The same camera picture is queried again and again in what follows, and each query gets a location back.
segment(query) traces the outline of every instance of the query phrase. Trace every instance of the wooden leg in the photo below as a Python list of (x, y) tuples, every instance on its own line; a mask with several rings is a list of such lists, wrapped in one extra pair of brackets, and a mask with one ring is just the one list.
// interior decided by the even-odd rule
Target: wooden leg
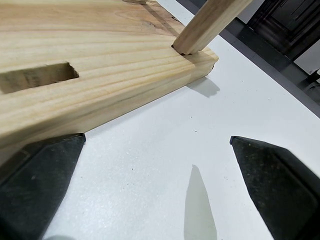
[(252, 0), (207, 0), (173, 43), (180, 54), (201, 51)]

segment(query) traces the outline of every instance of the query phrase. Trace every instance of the wooden board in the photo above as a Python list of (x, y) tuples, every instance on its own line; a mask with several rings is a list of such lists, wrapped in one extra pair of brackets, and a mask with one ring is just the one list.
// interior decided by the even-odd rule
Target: wooden board
[(0, 149), (91, 130), (218, 60), (178, 54), (184, 26), (155, 1), (2, 0), (0, 19)]

